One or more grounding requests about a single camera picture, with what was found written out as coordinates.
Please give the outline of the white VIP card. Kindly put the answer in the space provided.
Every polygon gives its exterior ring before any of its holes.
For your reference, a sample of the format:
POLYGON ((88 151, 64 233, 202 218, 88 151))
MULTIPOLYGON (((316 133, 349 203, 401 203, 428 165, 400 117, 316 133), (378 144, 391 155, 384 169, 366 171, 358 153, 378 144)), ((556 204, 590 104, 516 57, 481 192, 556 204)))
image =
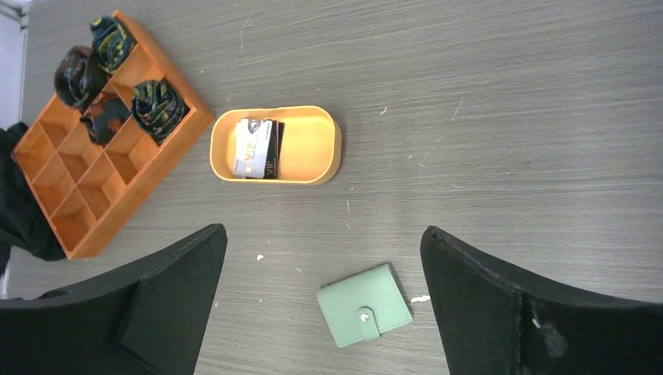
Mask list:
POLYGON ((275 150, 272 137, 274 122, 243 118, 235 126, 235 164, 233 173, 237 177, 263 179, 269 169, 274 168, 275 150))

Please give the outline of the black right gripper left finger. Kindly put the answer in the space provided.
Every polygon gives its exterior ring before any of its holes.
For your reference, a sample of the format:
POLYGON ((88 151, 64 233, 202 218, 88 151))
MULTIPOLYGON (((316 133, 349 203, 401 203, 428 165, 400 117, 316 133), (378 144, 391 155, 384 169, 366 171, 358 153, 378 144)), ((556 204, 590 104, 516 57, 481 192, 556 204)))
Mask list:
POLYGON ((210 224, 96 277, 2 301, 2 373, 193 373, 227 244, 210 224))

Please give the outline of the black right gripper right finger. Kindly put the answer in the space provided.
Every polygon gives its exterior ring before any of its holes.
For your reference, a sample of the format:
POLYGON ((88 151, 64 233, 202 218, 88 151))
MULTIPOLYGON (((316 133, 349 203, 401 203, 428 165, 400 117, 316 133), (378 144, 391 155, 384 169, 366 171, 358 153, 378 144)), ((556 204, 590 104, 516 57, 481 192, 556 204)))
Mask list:
POLYGON ((452 374, 659 374, 662 306, 543 277, 430 226, 420 255, 452 374))

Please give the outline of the green card holder wallet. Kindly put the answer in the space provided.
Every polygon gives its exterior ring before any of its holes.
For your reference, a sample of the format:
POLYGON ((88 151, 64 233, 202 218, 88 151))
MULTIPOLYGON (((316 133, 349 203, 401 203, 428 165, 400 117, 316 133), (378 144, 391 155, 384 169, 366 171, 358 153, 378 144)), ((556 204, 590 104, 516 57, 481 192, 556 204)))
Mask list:
POLYGON ((386 263, 322 287, 316 293, 337 347, 378 340, 412 322, 412 314, 386 263))

